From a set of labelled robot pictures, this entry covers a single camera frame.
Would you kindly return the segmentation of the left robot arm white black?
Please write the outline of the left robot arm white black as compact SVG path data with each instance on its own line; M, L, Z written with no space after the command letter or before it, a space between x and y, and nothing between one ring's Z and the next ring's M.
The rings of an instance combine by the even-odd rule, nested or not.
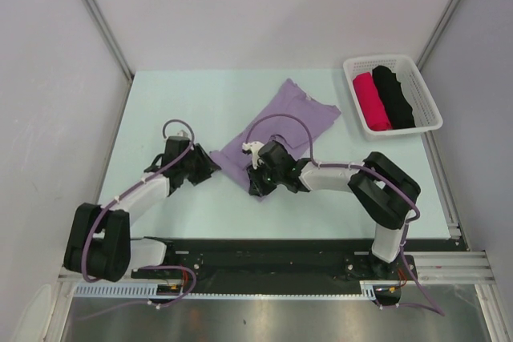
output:
M105 206L82 203L75 211L63 266L81 273L88 282L116 282L127 272L150 268L157 276L171 276L177 258L163 241L131 237L131 225L184 181L202 183L220 167L200 144L186 137L167 138L141 179Z

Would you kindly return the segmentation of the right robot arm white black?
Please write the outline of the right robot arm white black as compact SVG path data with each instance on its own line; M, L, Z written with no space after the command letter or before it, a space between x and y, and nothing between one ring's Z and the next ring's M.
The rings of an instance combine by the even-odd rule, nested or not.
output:
M352 193L376 223L370 270L388 279L398 270L397 256L405 244L407 224L418 219L416 202L421 188L407 173L380 152L371 152L360 163L316 163L295 160L277 141L244 143L251 156L246 167L248 193L263 198L278 186L292 193L339 191Z

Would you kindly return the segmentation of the purple t shirt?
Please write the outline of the purple t shirt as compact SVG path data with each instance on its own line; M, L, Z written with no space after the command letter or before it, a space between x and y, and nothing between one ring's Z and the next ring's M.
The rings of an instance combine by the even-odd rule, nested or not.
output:
M252 159L242 152L243 143L267 143L275 139L292 157L299 159L309 149L308 137L317 140L340 115L338 107L318 102L288 78L240 134L222 149L211 151L209 156L225 175L248 191L246 169L252 164Z

